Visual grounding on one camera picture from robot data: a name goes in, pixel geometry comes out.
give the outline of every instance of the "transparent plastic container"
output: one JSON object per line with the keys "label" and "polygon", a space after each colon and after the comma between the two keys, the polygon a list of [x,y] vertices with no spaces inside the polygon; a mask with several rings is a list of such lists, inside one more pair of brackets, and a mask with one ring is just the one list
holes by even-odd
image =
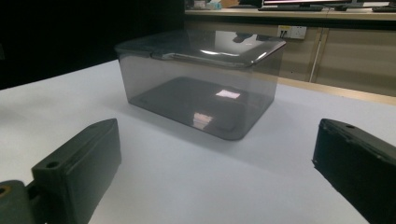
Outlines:
{"label": "transparent plastic container", "polygon": [[285,44],[265,35],[181,30],[116,51],[130,104],[238,140],[274,101]]}

